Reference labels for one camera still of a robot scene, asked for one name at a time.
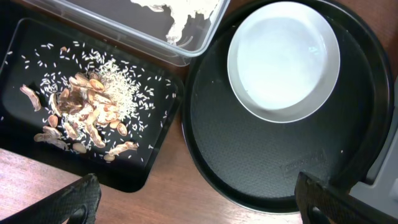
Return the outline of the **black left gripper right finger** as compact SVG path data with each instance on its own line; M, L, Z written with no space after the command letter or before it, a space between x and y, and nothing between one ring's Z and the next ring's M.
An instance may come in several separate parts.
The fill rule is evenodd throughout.
M340 192L317 177L300 172L295 199L304 224L393 223L397 219Z

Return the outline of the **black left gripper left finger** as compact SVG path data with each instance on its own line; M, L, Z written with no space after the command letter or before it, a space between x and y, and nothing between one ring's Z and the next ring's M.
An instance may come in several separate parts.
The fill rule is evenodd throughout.
M1 223L94 223L101 200L95 174L88 174Z

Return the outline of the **food scraps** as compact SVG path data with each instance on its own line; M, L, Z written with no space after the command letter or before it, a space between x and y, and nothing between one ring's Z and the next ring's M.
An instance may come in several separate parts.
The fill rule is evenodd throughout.
M1 132L107 164L145 164L177 99L177 84L89 48L18 41L2 69Z

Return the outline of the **grey round plate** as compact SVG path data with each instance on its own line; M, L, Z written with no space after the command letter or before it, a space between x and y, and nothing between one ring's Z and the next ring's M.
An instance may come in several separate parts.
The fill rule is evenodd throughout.
M239 25L227 71L246 110L272 123L292 123L314 114L332 94L340 48L331 25L314 8L273 2Z

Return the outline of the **white tissue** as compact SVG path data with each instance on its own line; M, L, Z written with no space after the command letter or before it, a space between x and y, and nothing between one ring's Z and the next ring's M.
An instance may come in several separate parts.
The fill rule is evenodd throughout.
M168 7L174 23L166 35L166 39L168 43L176 45L182 38L182 31L188 17L194 19L196 14L202 14L205 19L208 19L219 0L131 0L131 2L141 7L148 7L154 12L163 12L163 7Z

